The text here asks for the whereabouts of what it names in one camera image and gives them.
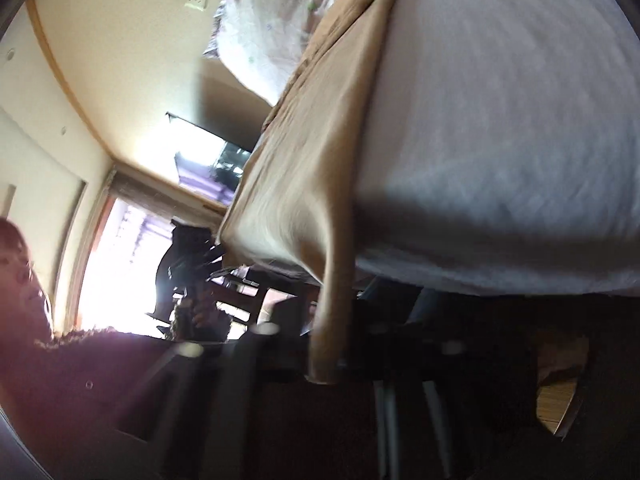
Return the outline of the tan beige garment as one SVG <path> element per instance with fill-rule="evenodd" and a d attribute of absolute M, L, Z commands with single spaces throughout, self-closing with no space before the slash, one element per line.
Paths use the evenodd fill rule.
<path fill-rule="evenodd" d="M 321 286 L 307 377 L 332 384 L 355 274 L 357 148 L 396 0 L 337 0 L 262 127 L 218 231 L 227 268 L 285 263 Z"/>

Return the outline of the lavender grey bed sheet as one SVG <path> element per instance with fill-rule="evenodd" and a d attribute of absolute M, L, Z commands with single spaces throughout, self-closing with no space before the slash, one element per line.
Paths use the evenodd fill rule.
<path fill-rule="evenodd" d="M 639 0 L 397 0 L 356 265 L 468 294 L 639 290 Z"/>

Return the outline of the bright window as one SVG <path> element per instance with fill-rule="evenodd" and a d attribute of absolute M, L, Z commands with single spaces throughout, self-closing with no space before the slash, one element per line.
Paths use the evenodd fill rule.
<path fill-rule="evenodd" d="M 163 336 L 151 318 L 155 275 L 171 245 L 171 223 L 119 197 L 113 200 L 91 249 L 82 280 L 76 326 Z"/>

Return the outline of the white floral pillow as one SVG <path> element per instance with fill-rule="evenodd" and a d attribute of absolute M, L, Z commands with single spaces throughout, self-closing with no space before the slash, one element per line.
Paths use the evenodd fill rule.
<path fill-rule="evenodd" d="M 204 58 L 273 106 L 336 0 L 221 0 Z"/>

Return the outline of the person in maroon top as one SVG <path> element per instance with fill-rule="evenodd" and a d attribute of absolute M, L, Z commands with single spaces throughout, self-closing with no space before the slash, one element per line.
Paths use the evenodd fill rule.
<path fill-rule="evenodd" d="M 5 479 L 195 479 L 224 336 L 212 304 L 207 339 L 117 330 L 54 336 L 50 304 L 19 229 L 1 222 L 1 475 Z"/>

